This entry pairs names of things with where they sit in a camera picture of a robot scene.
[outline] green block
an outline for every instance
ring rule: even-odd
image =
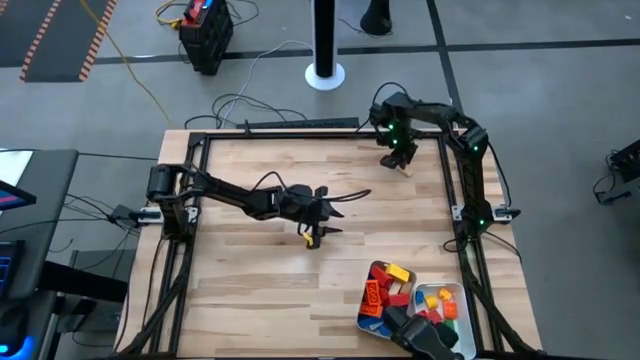
[[[444,324],[447,325],[449,327],[449,329],[454,330],[454,331],[456,330],[455,325],[453,324],[453,320],[446,319],[444,321]]]

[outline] wooden table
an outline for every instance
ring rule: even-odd
[[[188,131],[168,131],[159,163],[182,163],[188,137]],[[178,355],[407,355],[391,342],[358,330],[355,318],[374,260],[411,269],[419,283],[462,282],[457,255],[442,248],[453,232],[437,143],[421,140],[418,145],[410,167],[415,174],[405,178],[378,164],[389,149],[376,146],[374,140],[214,141],[208,171],[246,188],[276,170],[287,185],[327,185],[329,195],[365,188],[373,192],[362,200],[335,204],[345,218],[331,224],[344,233],[325,237],[322,247],[313,251],[305,248],[294,223],[255,221],[239,209],[203,200]],[[449,159],[460,201],[451,153]],[[493,157],[488,153],[484,159],[487,198],[503,203]],[[263,183],[271,185],[276,185],[274,178]],[[509,226],[494,225],[491,231],[513,243]],[[131,275],[129,322],[120,348],[140,330],[159,238],[160,226],[142,230]],[[496,305],[522,338],[539,348],[517,257],[490,237],[483,238]],[[149,314],[160,288],[166,249],[165,244],[154,270]],[[480,305],[479,309],[490,347],[486,316]],[[170,308],[161,350],[168,344],[172,315]]]

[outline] white cable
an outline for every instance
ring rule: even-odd
[[[275,48],[264,52],[260,55],[258,55],[258,57],[256,57],[253,60],[253,64],[251,64],[251,67],[249,68],[249,77],[247,78],[247,81],[244,83],[244,85],[242,85],[242,88],[240,89],[240,92],[238,93],[238,95],[244,95],[244,91],[247,89],[247,86],[249,86],[249,83],[251,82],[251,77],[253,76],[253,68],[256,66],[256,63],[258,63],[258,60],[260,60],[261,57],[269,55],[275,51],[280,50],[281,47],[287,45],[287,44],[298,44],[298,45],[302,45],[307,47],[309,50],[313,51],[313,48],[311,47],[311,45],[307,44],[307,43],[303,43],[302,41],[296,41],[296,40],[287,40],[285,42],[283,42],[282,44],[276,46]],[[233,110],[233,107],[236,106],[236,102],[238,102],[238,99],[240,99],[240,96],[236,96],[235,99],[233,99],[233,102],[231,102],[231,107],[229,108],[229,110],[227,110],[227,112],[224,114],[224,118],[228,119],[229,118],[229,114],[231,113],[231,111]]]

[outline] concrete floor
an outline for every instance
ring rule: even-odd
[[[176,33],[157,26],[152,17],[162,2],[118,3],[109,30],[127,55],[176,53]],[[236,29],[230,50],[268,50],[288,39],[311,41],[307,4],[260,2],[261,16]],[[343,0],[341,16],[357,25],[366,4]],[[340,46],[435,44],[425,1],[393,1],[392,6],[393,36],[373,39],[340,25]],[[637,0],[439,0],[437,6],[448,44],[640,38]],[[244,5],[238,10],[247,16],[252,11]],[[110,44],[103,43],[100,56],[115,56]],[[523,211],[513,227],[544,349],[558,355],[637,359],[638,202],[600,206],[591,187],[605,173],[605,155],[640,134],[635,104],[640,48],[457,52],[450,57],[464,110],[488,129],[514,206]],[[385,81],[400,82],[424,100],[449,102],[437,53],[342,56],[347,80],[330,93],[315,92],[305,83],[310,61],[262,60],[247,95],[309,118],[361,121],[375,89]],[[180,62],[138,64],[134,70],[181,127],[184,119],[209,113],[218,95],[237,92],[250,65],[251,60],[225,61],[213,78]],[[18,74],[18,68],[0,69],[0,146],[157,156],[167,124],[123,66],[94,66],[87,82],[74,84],[25,85]],[[275,83],[284,90],[273,91]],[[240,105],[231,119],[276,120]],[[213,126],[206,120],[194,125]],[[70,191],[139,207],[151,165],[83,156]],[[73,237],[78,250],[112,249],[121,239],[116,230],[61,224],[52,246],[61,248]],[[128,248],[135,248],[135,241]],[[52,259],[66,263],[70,251]],[[108,343],[113,335],[87,336],[85,341]],[[105,351],[78,348],[65,338],[57,358]]]

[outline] white pole base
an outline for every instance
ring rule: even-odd
[[[345,78],[344,68],[340,64],[336,64],[336,73],[328,78],[322,78],[316,75],[316,67],[314,64],[307,67],[307,71],[304,72],[304,77],[307,79],[307,83],[314,89],[320,91],[329,91],[337,89]]]

